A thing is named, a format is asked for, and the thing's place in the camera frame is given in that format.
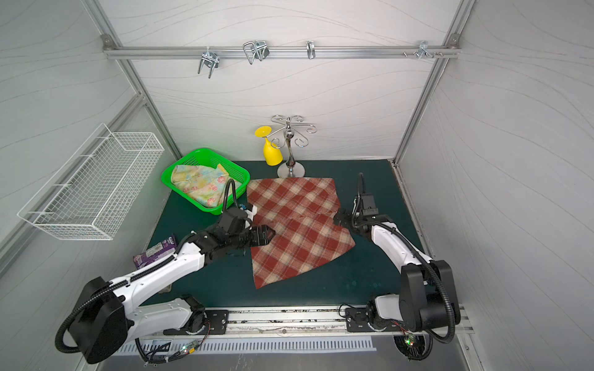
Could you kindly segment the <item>red plaid skirt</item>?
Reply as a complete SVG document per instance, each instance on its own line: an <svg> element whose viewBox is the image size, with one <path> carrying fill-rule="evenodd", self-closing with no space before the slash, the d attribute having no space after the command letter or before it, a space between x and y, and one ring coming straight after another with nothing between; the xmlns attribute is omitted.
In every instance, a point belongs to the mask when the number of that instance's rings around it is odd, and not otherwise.
<svg viewBox="0 0 594 371"><path fill-rule="evenodd" d="M269 244L251 249L257 289L321 267L355 247L349 230L334 223L340 201L332 178L256 179L247 186L247 200L258 208L254 224L275 231Z"/></svg>

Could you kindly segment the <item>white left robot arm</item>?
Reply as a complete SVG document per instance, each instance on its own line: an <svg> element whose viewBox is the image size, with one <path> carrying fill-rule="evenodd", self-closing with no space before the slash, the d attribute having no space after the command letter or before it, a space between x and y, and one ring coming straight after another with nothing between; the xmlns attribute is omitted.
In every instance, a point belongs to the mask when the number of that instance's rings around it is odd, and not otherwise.
<svg viewBox="0 0 594 371"><path fill-rule="evenodd" d="M197 332L200 315L192 296L160 305L144 303L165 287L236 250L261 247L276 233L267 226L241 223L231 233L214 224L186 235L174 252L130 274L106 281L97 277L83 287L72 312L60 325L55 347L66 354L81 353L87 363L100 363L125 343L168 329Z"/></svg>

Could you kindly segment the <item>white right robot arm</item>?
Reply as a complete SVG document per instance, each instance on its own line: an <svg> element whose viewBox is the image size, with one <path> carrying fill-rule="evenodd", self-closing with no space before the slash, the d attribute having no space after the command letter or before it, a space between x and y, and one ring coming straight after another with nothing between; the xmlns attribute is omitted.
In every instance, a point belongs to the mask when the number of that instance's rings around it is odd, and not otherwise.
<svg viewBox="0 0 594 371"><path fill-rule="evenodd" d="M396 323L406 331L426 332L450 343L460 322L451 267L421 252L389 216L340 209L334 223L380 247L400 274L399 293L379 295L368 305L370 326L380 330Z"/></svg>

